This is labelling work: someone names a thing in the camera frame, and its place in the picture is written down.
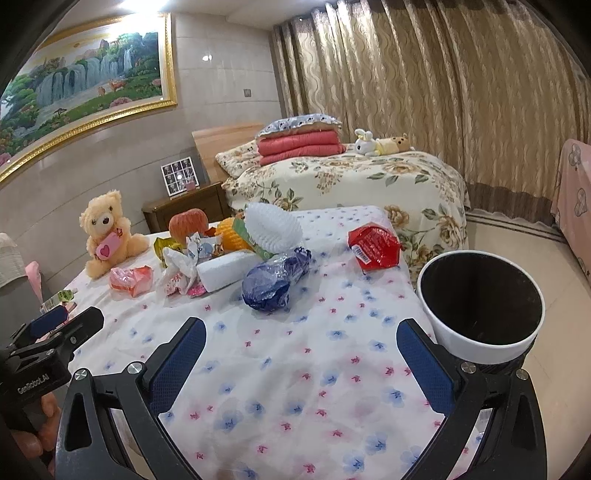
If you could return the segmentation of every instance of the human hand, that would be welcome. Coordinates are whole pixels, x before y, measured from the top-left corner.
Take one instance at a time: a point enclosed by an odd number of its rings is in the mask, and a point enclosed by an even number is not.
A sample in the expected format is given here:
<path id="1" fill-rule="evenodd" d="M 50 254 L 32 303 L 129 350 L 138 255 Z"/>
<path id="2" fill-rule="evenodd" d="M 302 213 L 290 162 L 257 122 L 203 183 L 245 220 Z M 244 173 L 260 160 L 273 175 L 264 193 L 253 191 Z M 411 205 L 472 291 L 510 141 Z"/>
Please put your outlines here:
<path id="1" fill-rule="evenodd" d="M 21 452 L 26 458 L 37 458 L 43 454 L 43 451 L 51 452 L 56 448 L 57 431 L 60 426 L 61 409 L 57 405 L 56 396 L 48 393 L 41 398 L 41 408 L 47 417 L 47 421 L 41 427 L 41 430 L 34 435 L 29 432 L 17 432 L 13 430 L 12 438 L 17 443 Z M 49 473 L 55 475 L 55 459 L 47 466 Z"/>

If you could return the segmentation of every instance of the wooden nightstand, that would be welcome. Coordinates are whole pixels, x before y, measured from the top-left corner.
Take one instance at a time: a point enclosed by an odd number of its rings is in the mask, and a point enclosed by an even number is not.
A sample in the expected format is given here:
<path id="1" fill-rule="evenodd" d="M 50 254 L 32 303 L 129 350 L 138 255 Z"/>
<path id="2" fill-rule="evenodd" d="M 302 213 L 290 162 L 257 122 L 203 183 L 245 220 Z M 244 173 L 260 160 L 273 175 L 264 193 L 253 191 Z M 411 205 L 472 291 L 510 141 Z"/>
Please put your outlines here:
<path id="1" fill-rule="evenodd" d="M 146 203 L 142 207 L 142 212 L 150 233 L 158 233 L 168 230 L 168 223 L 174 215 L 191 208 L 201 208 L 210 222 L 232 216 L 221 183 L 204 185 L 177 197 Z"/>

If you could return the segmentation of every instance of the beige patterned curtain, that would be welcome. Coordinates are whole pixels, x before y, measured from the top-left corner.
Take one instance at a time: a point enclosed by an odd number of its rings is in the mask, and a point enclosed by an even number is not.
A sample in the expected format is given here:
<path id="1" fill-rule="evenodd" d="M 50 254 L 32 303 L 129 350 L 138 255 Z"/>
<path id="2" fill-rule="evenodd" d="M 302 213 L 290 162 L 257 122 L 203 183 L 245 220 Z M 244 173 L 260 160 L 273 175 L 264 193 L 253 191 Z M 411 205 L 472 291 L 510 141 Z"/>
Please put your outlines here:
<path id="1" fill-rule="evenodd" d="M 407 132 L 458 169 L 474 208 L 551 223 L 560 149 L 589 143 L 590 81 L 552 31 L 506 0 L 339 1 L 275 27 L 288 115 Z"/>

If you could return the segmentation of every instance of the white bucket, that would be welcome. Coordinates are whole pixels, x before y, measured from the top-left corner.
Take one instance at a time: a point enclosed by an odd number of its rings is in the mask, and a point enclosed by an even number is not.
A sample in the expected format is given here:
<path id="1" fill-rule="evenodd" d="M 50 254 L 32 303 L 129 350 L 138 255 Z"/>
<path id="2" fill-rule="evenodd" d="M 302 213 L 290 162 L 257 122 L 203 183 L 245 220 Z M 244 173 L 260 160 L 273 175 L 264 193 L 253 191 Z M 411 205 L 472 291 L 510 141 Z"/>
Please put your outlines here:
<path id="1" fill-rule="evenodd" d="M 487 252 L 458 250 L 431 259 L 418 276 L 417 294 L 437 342 L 476 364 L 519 357 L 544 323 L 544 297 L 534 279 Z"/>

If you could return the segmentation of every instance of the red plastic package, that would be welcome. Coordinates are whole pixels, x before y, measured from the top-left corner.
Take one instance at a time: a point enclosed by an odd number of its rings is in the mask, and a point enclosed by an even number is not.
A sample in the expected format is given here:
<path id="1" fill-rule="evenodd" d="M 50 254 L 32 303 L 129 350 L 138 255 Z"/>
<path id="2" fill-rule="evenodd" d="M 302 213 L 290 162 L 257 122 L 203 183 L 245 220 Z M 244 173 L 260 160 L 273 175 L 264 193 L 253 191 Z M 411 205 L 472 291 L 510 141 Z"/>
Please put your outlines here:
<path id="1" fill-rule="evenodd" d="M 111 268 L 109 284 L 114 290 L 128 291 L 133 298 L 150 290 L 154 280 L 153 270 L 145 265 L 139 268 Z"/>
<path id="2" fill-rule="evenodd" d="M 400 262 L 400 242 L 377 223 L 366 223 L 349 232 L 349 246 L 364 271 L 391 268 Z"/>

